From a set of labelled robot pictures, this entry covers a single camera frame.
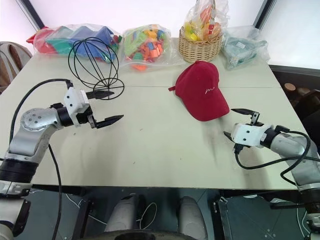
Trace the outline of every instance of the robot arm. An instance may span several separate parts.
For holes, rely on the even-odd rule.
[[[236,123],[231,133],[224,132],[235,143],[235,149],[266,147],[282,158],[301,156],[305,152],[307,139],[304,136],[292,136],[286,127],[278,125],[274,128],[272,125],[258,122],[258,112],[243,108],[232,110],[251,115],[250,124]],[[306,157],[320,160],[313,141],[310,141]],[[296,161],[297,158],[294,158],[286,162],[292,166]],[[320,231],[320,162],[304,159],[291,170],[291,173],[307,210],[308,226],[313,234],[317,233]]]
[[[12,138],[0,165],[0,240],[11,240],[19,235],[27,222],[31,203],[24,199],[32,187],[32,178],[48,149],[50,137],[71,125],[91,128],[109,126],[123,117],[112,116],[96,122],[89,99],[104,98],[110,91],[84,92],[69,87],[61,103],[49,108],[33,108],[25,112],[20,128]]]

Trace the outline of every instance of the black cable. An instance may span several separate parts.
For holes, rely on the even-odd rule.
[[[49,80],[45,80],[42,82],[39,82],[38,84],[36,84],[33,88],[31,88],[22,98],[22,100],[20,101],[20,103],[18,104],[17,108],[14,111],[13,117],[12,117],[12,121],[11,121],[11,127],[10,127],[10,137],[9,137],[9,144],[12,141],[12,138],[14,137],[14,131],[15,131],[15,123],[16,123],[16,119],[19,113],[19,110],[21,109],[22,105],[24,104],[24,102],[26,101],[26,99],[30,96],[30,94],[37,89],[38,87],[47,84],[47,83],[52,83],[52,82],[66,82],[67,87],[72,87],[73,84],[71,83],[70,80],[68,79],[49,79]],[[57,236],[57,232],[58,232],[58,227],[60,224],[60,219],[61,219],[61,211],[62,211],[62,184],[61,184],[61,177],[60,177],[60,172],[59,172],[59,167],[58,167],[58,163],[56,160],[56,157],[54,155],[54,152],[51,148],[51,145],[48,145],[49,151],[51,153],[54,165],[55,165],[55,169],[56,169],[56,174],[57,174],[57,178],[58,178],[58,184],[59,184],[59,202],[58,202],[58,216],[56,219],[56,224],[54,227],[54,231],[53,231],[53,235],[52,235],[52,240],[56,240],[56,236]]]
[[[96,57],[94,56],[93,51],[98,52],[102,56],[101,59],[111,64],[108,77],[104,76],[103,71],[100,69],[96,61]],[[89,69],[84,66],[79,56],[88,58],[89,62],[93,67],[92,72],[90,72]],[[83,80],[79,75],[77,64],[79,64],[90,76],[96,79],[97,82],[93,83],[93,82]],[[119,77],[118,76],[119,59],[118,59],[117,53],[111,46],[107,45],[98,37],[88,37],[82,40],[75,41],[68,55],[68,67],[72,72],[72,74],[78,80],[80,80],[82,84],[92,89],[93,91],[107,90],[107,91],[113,92],[113,90],[119,90],[117,93],[111,96],[108,96],[106,98],[100,98],[101,100],[115,99],[118,96],[120,96],[124,91],[125,85],[118,78]]]
[[[13,114],[13,117],[12,117],[12,121],[11,121],[11,127],[10,127],[9,144],[11,143],[12,138],[14,137],[15,123],[16,123],[17,116],[18,116],[18,113],[19,113],[19,110],[20,110],[21,106],[24,104],[24,102],[26,101],[26,99],[29,97],[29,95],[30,95],[35,89],[37,89],[38,87],[40,87],[40,86],[42,86],[42,85],[44,85],[44,84],[51,83],[51,82],[66,82],[67,84],[71,84],[71,81],[68,80],[68,79],[60,79],[60,78],[57,78],[57,79],[49,79],[49,80],[45,80],[45,81],[39,82],[39,83],[36,84],[33,88],[31,88],[31,89],[24,95],[24,97],[22,98],[22,100],[20,101],[20,103],[18,104],[18,106],[16,107],[16,109],[15,109],[15,111],[14,111],[14,114]]]
[[[309,152],[309,149],[310,149],[310,146],[311,146],[311,140],[309,138],[309,136],[303,132],[299,132],[299,131],[288,131],[289,134],[298,134],[298,135],[301,135],[301,136],[304,136],[305,139],[306,139],[306,146],[305,146],[305,149],[303,151],[303,154],[298,158],[298,160],[292,164],[291,166],[289,166],[286,170],[282,171],[280,173],[280,176],[286,180],[288,183],[291,183],[292,185],[296,185],[293,181],[289,180],[288,178],[285,177],[285,174],[290,172],[291,170],[293,170],[296,166],[298,166],[303,160],[304,158],[306,158],[308,152]]]
[[[61,184],[61,177],[60,177],[60,172],[59,172],[59,167],[58,163],[55,157],[54,152],[52,151],[51,145],[48,145],[49,151],[51,153],[51,157],[53,159],[54,165],[55,165],[55,170],[56,170],[56,175],[58,177],[58,184],[59,184],[59,203],[58,203],[58,216],[56,218],[56,223],[54,226],[53,230],[53,235],[52,235],[52,240],[56,240],[57,232],[58,232],[58,227],[60,224],[60,219],[61,219],[61,211],[62,211],[62,184]]]
[[[234,156],[235,156],[235,160],[238,163],[238,165],[241,168],[246,169],[246,170],[261,169],[261,168],[264,168],[264,167],[267,167],[267,166],[270,166],[270,165],[273,165],[273,164],[281,163],[281,162],[284,162],[284,161],[287,161],[287,160],[295,160],[295,159],[298,159],[300,157],[300,156],[290,156],[290,157],[284,157],[284,158],[280,158],[280,159],[277,159],[277,160],[274,160],[274,161],[270,161],[270,162],[267,162],[267,163],[264,163],[264,164],[261,164],[261,165],[244,166],[244,165],[242,165],[242,163],[239,160],[239,154],[235,153]],[[320,163],[320,159],[315,158],[315,157],[306,156],[306,157],[304,157],[304,159],[312,160],[312,161]]]
[[[306,139],[306,146],[305,146],[305,149],[302,153],[302,155],[298,155],[298,156],[292,156],[292,157],[284,157],[284,158],[280,158],[280,159],[277,159],[277,160],[274,160],[274,161],[270,161],[270,162],[267,162],[267,163],[264,163],[264,164],[261,164],[261,165],[256,165],[256,166],[244,166],[241,164],[241,162],[239,161],[239,153],[240,151],[243,149],[243,145],[239,145],[239,144],[236,144],[235,147],[234,147],[234,156],[235,156],[235,160],[236,162],[238,163],[238,165],[243,168],[243,169],[246,169],[246,170],[252,170],[252,169],[260,169],[260,168],[264,168],[264,167],[267,167],[267,166],[270,166],[270,165],[273,165],[273,164],[277,164],[277,163],[280,163],[280,162],[283,162],[283,161],[287,161],[287,160],[295,160],[297,159],[291,166],[289,166],[286,170],[282,171],[280,173],[280,176],[282,179],[284,179],[285,181],[287,181],[288,183],[290,184],[293,184],[293,185],[296,185],[295,182],[291,181],[290,179],[286,178],[284,176],[284,174],[290,172],[291,170],[293,170],[296,166],[298,166],[304,159],[308,159],[308,160],[312,160],[312,161],[316,161],[316,162],[320,162],[320,159],[317,159],[315,157],[309,157],[307,156],[308,152],[309,152],[309,149],[310,149],[310,146],[311,146],[311,140],[309,138],[308,135],[306,135],[305,133],[303,132],[299,132],[299,131],[288,131],[287,133],[290,133],[290,134],[299,134],[299,135],[302,135],[305,137]]]

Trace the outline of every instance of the clear plastic bag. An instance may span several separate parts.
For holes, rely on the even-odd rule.
[[[227,58],[227,69],[247,64],[260,58],[270,59],[268,42],[263,39],[260,30],[253,26],[227,28],[223,36],[222,52]]]
[[[89,44],[77,44],[87,38],[90,38]],[[74,48],[79,56],[86,57],[91,53],[93,57],[109,62],[109,59],[115,59],[121,40],[122,36],[107,26],[80,24],[43,28],[27,42],[32,43],[35,52],[41,54],[68,56]]]
[[[120,66],[130,65],[138,71],[149,67],[183,64],[168,29],[149,24],[126,30],[120,48]]]
[[[228,25],[227,12],[227,0],[197,0],[185,18],[182,36],[190,41],[214,39]]]

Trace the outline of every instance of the white table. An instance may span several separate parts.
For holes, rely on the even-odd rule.
[[[227,71],[222,56],[212,62],[219,70],[219,88],[230,108],[252,109],[261,113],[259,120],[263,123],[305,132],[266,63]],[[90,103],[98,121],[124,114],[121,120],[101,129],[91,129],[88,124],[79,128],[70,126],[52,136],[50,143],[62,184],[296,189],[280,177],[280,172],[288,167],[284,162],[257,170],[244,170],[237,165],[233,143],[223,131],[230,131],[235,123],[249,122],[248,116],[230,112],[219,119],[200,122],[188,113],[174,92],[168,91],[187,66],[144,73],[120,71],[119,78],[125,84],[123,94],[111,101],[91,100]],[[34,56],[0,96],[0,157],[8,148],[10,123],[19,101],[36,83],[52,78],[73,80],[77,88],[87,90],[70,72],[66,58]],[[30,108],[47,108],[62,102],[65,92],[64,83],[41,86],[25,102],[20,115]],[[252,147],[240,154],[245,165],[277,158],[277,154],[266,148]],[[58,183],[48,151],[33,183]]]

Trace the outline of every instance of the red baseball cap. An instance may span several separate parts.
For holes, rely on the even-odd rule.
[[[229,113],[229,106],[218,88],[219,72],[215,65],[196,61],[178,77],[175,90],[189,113],[199,121],[210,121]]]

